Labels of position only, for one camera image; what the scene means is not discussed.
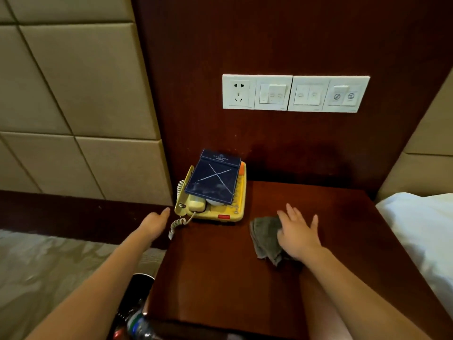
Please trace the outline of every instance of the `yellow telephone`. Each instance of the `yellow telephone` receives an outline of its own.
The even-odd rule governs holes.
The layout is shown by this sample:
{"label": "yellow telephone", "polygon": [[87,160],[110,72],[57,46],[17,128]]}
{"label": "yellow telephone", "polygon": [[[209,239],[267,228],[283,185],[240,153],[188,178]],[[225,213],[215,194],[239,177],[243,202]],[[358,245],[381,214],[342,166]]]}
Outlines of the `yellow telephone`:
{"label": "yellow telephone", "polygon": [[170,240],[173,237],[176,227],[189,223],[193,218],[210,219],[220,222],[238,222],[244,217],[247,187],[247,169],[244,161],[241,161],[231,205],[225,205],[186,193],[184,188],[189,183],[194,169],[193,166],[190,166],[186,178],[178,183],[176,206],[174,207],[174,212],[178,216],[184,217],[188,215],[190,218],[189,220],[181,218],[171,224],[170,232],[168,233]]}

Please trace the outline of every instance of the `white wall plate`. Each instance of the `white wall plate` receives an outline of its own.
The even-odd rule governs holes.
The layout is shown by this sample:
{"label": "white wall plate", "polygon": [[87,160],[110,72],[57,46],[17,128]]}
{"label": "white wall plate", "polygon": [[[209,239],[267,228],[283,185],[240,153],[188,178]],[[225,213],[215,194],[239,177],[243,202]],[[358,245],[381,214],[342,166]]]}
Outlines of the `white wall plate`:
{"label": "white wall plate", "polygon": [[369,76],[331,76],[323,112],[356,113],[369,80]]}
{"label": "white wall plate", "polygon": [[288,111],[322,112],[330,76],[294,76]]}
{"label": "white wall plate", "polygon": [[286,111],[292,75],[255,75],[255,110]]}
{"label": "white wall plate", "polygon": [[223,108],[249,109],[255,104],[256,75],[222,75]]}

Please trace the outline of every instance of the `hand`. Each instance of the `hand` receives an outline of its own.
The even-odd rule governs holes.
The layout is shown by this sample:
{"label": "hand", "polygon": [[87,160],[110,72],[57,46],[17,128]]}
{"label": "hand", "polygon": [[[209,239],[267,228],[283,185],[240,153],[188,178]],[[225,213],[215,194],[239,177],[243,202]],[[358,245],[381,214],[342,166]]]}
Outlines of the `hand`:
{"label": "hand", "polygon": [[149,236],[151,241],[156,240],[164,231],[169,215],[170,208],[166,208],[160,215],[151,212],[144,218],[138,229]]}
{"label": "hand", "polygon": [[281,210],[277,211],[282,223],[277,239],[290,256],[304,262],[311,253],[322,248],[318,237],[318,216],[314,215],[311,226],[308,227],[297,208],[286,204],[286,211],[288,214]]}

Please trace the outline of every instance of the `coiled phone cord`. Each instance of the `coiled phone cord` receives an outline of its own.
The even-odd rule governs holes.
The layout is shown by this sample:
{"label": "coiled phone cord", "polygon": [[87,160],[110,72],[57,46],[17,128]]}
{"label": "coiled phone cord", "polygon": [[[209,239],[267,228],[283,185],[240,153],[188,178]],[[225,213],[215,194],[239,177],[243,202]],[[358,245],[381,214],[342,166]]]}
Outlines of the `coiled phone cord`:
{"label": "coiled phone cord", "polygon": [[[184,180],[181,180],[179,183],[178,183],[178,187],[176,188],[176,200],[178,200],[179,198],[179,195],[181,194],[181,191],[183,190],[183,187],[185,185],[185,182]],[[185,208],[186,206],[183,204],[183,203],[179,203],[178,206],[180,208]],[[185,225],[187,223],[189,223],[190,221],[192,221],[192,218],[196,215],[197,213],[194,212],[192,214],[192,216],[189,218],[188,221],[186,221],[185,218],[180,218],[180,219],[177,219],[176,221],[174,221],[173,223],[171,223],[171,226],[170,226],[170,231],[168,232],[168,238],[171,240],[173,238],[173,234],[174,234],[174,229],[180,225]]]}

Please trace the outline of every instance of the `blue notepad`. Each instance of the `blue notepad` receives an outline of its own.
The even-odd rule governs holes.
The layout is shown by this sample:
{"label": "blue notepad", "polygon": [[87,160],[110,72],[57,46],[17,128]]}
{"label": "blue notepad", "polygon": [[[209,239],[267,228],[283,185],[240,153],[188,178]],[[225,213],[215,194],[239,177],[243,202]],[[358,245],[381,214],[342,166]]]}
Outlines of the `blue notepad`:
{"label": "blue notepad", "polygon": [[203,149],[185,192],[230,205],[241,158]]}

